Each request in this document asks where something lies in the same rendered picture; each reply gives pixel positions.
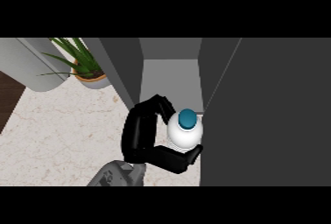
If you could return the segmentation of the grey cabinet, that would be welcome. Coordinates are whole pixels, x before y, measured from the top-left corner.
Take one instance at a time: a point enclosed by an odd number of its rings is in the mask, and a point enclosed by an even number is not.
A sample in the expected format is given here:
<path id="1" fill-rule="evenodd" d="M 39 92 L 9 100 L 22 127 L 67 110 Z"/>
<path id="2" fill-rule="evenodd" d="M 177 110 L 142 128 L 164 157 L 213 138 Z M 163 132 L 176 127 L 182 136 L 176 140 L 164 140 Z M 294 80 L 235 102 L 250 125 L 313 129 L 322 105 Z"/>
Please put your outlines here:
<path id="1" fill-rule="evenodd" d="M 203 108 L 198 56 L 201 38 L 141 38 L 143 69 L 139 100 L 166 96 L 176 110 Z"/>

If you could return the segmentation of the green potted plant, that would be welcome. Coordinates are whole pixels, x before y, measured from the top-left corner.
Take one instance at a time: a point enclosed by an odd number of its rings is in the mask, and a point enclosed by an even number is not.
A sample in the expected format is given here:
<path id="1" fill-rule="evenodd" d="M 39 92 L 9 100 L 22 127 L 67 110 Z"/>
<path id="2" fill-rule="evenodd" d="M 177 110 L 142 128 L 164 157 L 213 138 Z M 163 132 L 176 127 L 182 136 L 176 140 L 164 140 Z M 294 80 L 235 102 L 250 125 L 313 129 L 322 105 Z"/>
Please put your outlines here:
<path id="1" fill-rule="evenodd" d="M 102 89 L 108 87 L 111 85 L 109 79 L 80 38 L 73 38 L 74 42 L 70 42 L 67 38 L 50 38 L 49 40 L 70 54 L 74 61 L 44 52 L 46 56 L 65 63 L 73 69 L 71 72 L 53 72 L 47 73 L 47 75 L 68 74 L 70 76 L 74 76 L 81 85 L 90 89 Z"/>

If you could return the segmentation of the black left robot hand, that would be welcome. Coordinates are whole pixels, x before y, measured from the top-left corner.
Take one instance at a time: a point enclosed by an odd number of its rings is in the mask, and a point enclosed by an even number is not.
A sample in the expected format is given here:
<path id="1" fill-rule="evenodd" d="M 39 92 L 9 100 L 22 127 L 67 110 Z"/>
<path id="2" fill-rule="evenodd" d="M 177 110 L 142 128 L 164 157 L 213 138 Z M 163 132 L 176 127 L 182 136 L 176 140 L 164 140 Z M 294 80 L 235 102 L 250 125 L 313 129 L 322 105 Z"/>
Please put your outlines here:
<path id="1" fill-rule="evenodd" d="M 185 153 L 155 144 L 158 116 L 167 126 L 177 111 L 166 96 L 155 94 L 129 110 L 121 134 L 121 153 L 132 164 L 151 164 L 166 171 L 182 174 L 203 153 L 198 144 Z"/>

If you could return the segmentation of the narrow dark grey cabinet door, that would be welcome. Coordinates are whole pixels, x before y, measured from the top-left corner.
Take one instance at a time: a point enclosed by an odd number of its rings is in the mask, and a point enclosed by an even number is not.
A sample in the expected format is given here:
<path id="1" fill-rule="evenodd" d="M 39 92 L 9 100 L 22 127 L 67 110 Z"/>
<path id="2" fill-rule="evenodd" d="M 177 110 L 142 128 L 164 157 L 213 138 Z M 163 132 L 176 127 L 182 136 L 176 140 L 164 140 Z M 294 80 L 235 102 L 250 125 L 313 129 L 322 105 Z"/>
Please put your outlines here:
<path id="1" fill-rule="evenodd" d="M 141 102 L 143 56 L 138 38 L 83 38 L 127 109 Z"/>

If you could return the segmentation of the white bottle with teal cap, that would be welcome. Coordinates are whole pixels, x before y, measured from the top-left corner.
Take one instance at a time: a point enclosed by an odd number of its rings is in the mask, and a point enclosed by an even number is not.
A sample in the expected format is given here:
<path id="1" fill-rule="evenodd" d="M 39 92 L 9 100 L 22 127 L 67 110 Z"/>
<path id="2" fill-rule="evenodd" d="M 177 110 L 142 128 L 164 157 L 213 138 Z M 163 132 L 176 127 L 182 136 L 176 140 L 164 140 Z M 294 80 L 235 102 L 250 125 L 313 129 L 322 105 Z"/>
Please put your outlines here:
<path id="1" fill-rule="evenodd" d="M 169 147 L 185 153 L 203 140 L 203 120 L 189 109 L 176 112 L 167 124 Z"/>

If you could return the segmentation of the pale grey rounded appliance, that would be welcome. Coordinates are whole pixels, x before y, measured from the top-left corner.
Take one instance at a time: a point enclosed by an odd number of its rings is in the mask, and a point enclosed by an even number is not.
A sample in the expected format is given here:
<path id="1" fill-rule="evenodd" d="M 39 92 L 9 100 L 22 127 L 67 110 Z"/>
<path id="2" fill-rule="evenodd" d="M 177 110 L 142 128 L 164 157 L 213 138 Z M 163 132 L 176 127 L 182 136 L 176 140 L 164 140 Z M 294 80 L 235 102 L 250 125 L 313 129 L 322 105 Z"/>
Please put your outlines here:
<path id="1" fill-rule="evenodd" d="M 49 38 L 0 38 L 0 71 L 33 91 L 55 89 L 68 79 L 71 67 Z"/>

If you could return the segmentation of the large dark grey cabinet door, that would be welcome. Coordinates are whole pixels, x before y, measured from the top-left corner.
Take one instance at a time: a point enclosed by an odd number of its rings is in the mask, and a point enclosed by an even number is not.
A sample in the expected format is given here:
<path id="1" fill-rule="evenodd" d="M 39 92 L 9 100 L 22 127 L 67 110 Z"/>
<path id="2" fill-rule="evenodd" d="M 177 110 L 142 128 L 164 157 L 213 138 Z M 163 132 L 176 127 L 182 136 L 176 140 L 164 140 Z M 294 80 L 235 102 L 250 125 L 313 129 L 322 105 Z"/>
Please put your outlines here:
<path id="1" fill-rule="evenodd" d="M 204 186 L 331 185 L 331 38 L 245 38 L 203 116 Z"/>

